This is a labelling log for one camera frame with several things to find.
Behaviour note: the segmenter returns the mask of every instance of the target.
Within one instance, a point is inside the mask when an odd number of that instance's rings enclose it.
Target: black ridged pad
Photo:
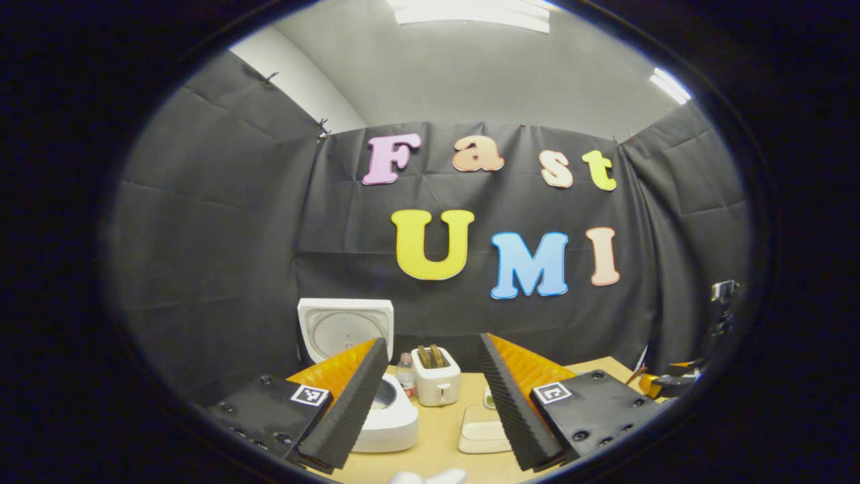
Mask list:
[[[510,369],[501,359],[493,340],[481,334],[478,358],[481,371],[487,378],[493,401],[501,418],[505,436],[511,443],[519,468],[533,468],[535,472],[564,462],[562,445],[534,413],[528,400],[519,391]]]
[[[388,367],[385,338],[377,338],[329,412],[298,446],[300,463],[331,474],[343,468]]]

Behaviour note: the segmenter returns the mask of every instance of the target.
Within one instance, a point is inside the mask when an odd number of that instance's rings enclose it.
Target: letter u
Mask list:
[[[391,215],[397,226],[397,264],[415,279],[449,279],[466,265],[469,224],[475,221],[475,215],[467,210],[446,210],[441,218],[448,224],[448,257],[434,262],[424,255],[424,230],[432,215],[424,210],[398,210]]]

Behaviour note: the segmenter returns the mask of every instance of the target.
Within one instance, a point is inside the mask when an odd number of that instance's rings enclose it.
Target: bottle label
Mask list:
[[[400,382],[400,386],[403,387],[403,392],[407,397],[412,398],[415,396],[415,380],[411,382]]]

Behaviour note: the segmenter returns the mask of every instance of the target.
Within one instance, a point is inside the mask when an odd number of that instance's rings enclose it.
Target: white toaster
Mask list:
[[[412,350],[415,366],[415,386],[418,403],[423,406],[450,405],[460,394],[460,367],[445,348],[439,348],[442,357],[450,364],[444,368],[424,368],[418,357],[418,349]]]

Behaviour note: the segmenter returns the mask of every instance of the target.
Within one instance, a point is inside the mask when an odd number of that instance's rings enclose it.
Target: black curtain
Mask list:
[[[104,231],[114,301],[150,363],[198,402],[298,369],[284,268],[318,133],[227,52],[132,149]]]
[[[613,356],[648,366],[696,356],[709,324],[710,284],[744,279],[749,220],[735,160],[694,102],[618,146],[560,129],[484,122],[418,122],[338,133],[316,123],[232,53],[210,62],[158,111],[122,174],[105,233],[115,300],[165,380],[207,404],[262,372],[299,368],[302,297],[390,299],[395,358],[445,347],[478,371],[477,334],[493,332],[559,363]],[[397,182],[366,186],[367,141],[418,133]],[[460,172],[454,142],[496,141],[505,166]],[[541,177],[538,154],[562,152],[567,189]],[[581,156],[612,162],[613,191]],[[468,262],[446,281],[406,275],[391,214],[423,209],[426,254],[447,254],[445,210],[475,214]],[[620,281],[596,287],[585,231],[612,227]],[[568,235],[568,292],[490,296],[493,234],[519,233],[534,253]]]
[[[710,287],[746,283],[753,227],[737,158],[695,101],[621,145],[647,207],[654,236],[659,317],[645,364],[702,356],[706,329],[719,317]]]
[[[418,133],[405,169],[392,184],[362,184],[377,136]],[[460,172],[454,142],[469,135],[496,141],[499,171]],[[574,176],[567,189],[541,177],[542,150],[565,154]],[[598,188],[581,156],[599,150],[612,161],[613,191]],[[401,209],[426,210],[427,258],[447,254],[442,212],[469,210],[469,256],[445,281],[406,275],[395,257]],[[477,334],[494,332],[559,363],[613,356],[662,369],[696,356],[710,284],[746,274],[748,220],[740,177],[710,123],[687,103],[617,146],[548,127],[423,122],[340,133],[321,145],[302,215],[291,282],[301,297],[391,299],[395,354],[418,344],[444,346],[466,371],[478,371]],[[590,283],[592,245],[585,231],[612,227],[621,280]],[[490,296],[498,275],[493,234],[516,232],[530,251],[549,232],[566,233],[568,292],[512,300]],[[297,324],[291,314],[292,324]]]

